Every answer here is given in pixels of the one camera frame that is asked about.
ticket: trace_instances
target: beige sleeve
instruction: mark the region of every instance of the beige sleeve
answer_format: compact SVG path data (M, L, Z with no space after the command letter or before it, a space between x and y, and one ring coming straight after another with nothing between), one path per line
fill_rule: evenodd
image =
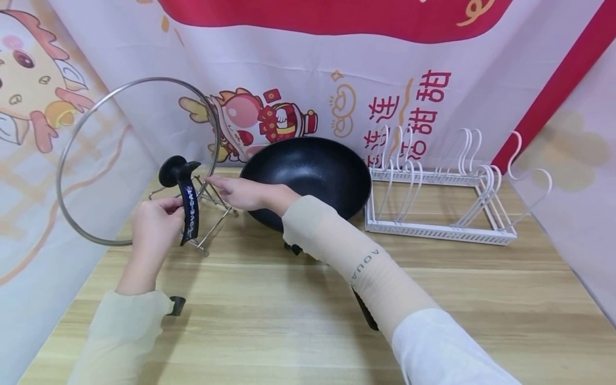
M390 343L409 314L439 308L382 247L315 197L293 203L282 222L285 241L336 269L363 299Z
M133 385L161 333L173 302L162 292L122 296L109 292L90 325L69 385Z

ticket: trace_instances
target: cartoon backdrop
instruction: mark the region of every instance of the cartoon backdrop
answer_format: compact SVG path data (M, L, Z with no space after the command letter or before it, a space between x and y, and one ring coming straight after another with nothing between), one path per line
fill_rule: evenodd
M479 128L477 157L490 161L601 4L0 1L0 299L10 315L0 378L17 381L105 251L59 214L54 173L71 127L109 89L148 76L192 83L215 106L216 161L229 166L306 135L378 163L367 155L383 145L384 124L413 130L410 156L426 166L451 132ZM70 211L113 238L168 155L211 158L211 118L170 87L106 105L69 154Z
M554 114L514 164L547 169L554 189L534 210L561 256L616 325L616 43ZM539 178L516 182L531 203L545 188Z

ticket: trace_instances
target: tabletop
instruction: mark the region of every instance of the tabletop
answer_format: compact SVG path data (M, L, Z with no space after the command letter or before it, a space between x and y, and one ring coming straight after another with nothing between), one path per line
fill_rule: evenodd
M383 192L375 187L375 196ZM401 202L406 188L395 185L391 194ZM407 219L451 223L472 194L422 187ZM524 212L509 184L499 197L511 215ZM201 204L202 232L220 212ZM363 230L363 213L352 222ZM522 383L613 384L616 331L536 220L528 216L516 229L519 238L507 247L367 234ZM242 212L227 216L206 244L209 256L177 246L163 266L157 288L187 303L179 317L164 318L140 384L404 383L388 343L368 327L332 268L292 255L279 233ZM115 288L129 253L108 250L22 384L66 383L99 301Z

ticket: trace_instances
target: hand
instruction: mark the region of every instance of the hand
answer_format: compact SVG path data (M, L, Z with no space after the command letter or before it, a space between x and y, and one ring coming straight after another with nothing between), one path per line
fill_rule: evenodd
M286 209L300 196L282 184L263 184L244 178L225 178L218 175L205 181L219 189L221 198L231 206L254 211L269 209L282 217Z
M184 225L182 198L145 201L132 215L132 253L164 259Z
M132 255L116 292L135 296L153 291L164 257L184 224L182 198L142 202L132 215Z

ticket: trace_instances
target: non-stick pan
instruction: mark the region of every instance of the non-stick pan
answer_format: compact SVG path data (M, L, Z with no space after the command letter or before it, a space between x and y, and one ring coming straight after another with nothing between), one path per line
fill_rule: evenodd
M312 195L350 219L370 196L368 167L351 149L330 139L297 137L271 144L246 163L240 177L265 184L284 184L300 195ZM282 220L267 209L250 211L257 221L283 232ZM286 245L295 255L297 245ZM355 293L370 328L378 330L372 315Z

